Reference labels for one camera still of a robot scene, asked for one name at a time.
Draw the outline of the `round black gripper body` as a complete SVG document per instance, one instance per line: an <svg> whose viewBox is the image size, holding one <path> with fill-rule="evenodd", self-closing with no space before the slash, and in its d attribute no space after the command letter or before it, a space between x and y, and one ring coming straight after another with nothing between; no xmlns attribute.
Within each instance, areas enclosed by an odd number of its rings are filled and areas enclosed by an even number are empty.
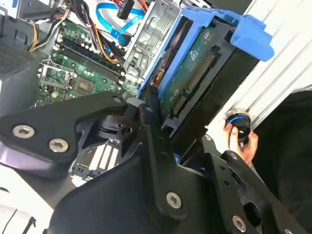
<svg viewBox="0 0 312 234"><path fill-rule="evenodd" d="M50 234L225 234L215 189L203 174L177 166L188 206L182 221L157 215L146 193L143 162L131 159L72 190L56 206Z"/></svg>

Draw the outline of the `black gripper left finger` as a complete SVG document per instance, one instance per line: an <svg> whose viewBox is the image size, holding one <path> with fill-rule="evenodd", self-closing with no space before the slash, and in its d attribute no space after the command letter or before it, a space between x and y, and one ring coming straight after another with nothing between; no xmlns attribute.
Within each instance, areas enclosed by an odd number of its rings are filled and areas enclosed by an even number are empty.
<svg viewBox="0 0 312 234"><path fill-rule="evenodd" d="M185 193L175 182L177 165L160 126L157 90L149 87L134 106L111 91L27 109L0 118L1 164L43 179L65 178L79 154L108 139L121 142L121 159L109 173L143 162L143 204L154 217L183 220Z"/></svg>

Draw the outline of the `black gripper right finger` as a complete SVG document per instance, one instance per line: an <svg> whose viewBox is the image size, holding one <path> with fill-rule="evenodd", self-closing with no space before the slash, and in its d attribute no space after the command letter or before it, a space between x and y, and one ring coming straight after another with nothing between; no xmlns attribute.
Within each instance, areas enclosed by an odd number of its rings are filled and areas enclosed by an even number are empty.
<svg viewBox="0 0 312 234"><path fill-rule="evenodd" d="M231 151L213 155L213 140L207 135L202 137L201 144L226 233L306 233L240 156Z"/></svg>

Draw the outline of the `person's bare hand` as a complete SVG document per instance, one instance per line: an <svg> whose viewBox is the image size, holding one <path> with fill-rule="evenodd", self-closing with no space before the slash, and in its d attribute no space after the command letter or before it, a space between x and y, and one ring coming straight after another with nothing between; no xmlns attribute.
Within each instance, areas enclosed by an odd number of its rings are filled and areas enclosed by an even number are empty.
<svg viewBox="0 0 312 234"><path fill-rule="evenodd" d="M235 152L249 167L253 166L252 160L258 146L258 136L256 133L251 130L248 135L248 143L240 147L238 143L238 128L229 123L223 129L222 140L224 150Z"/></svg>

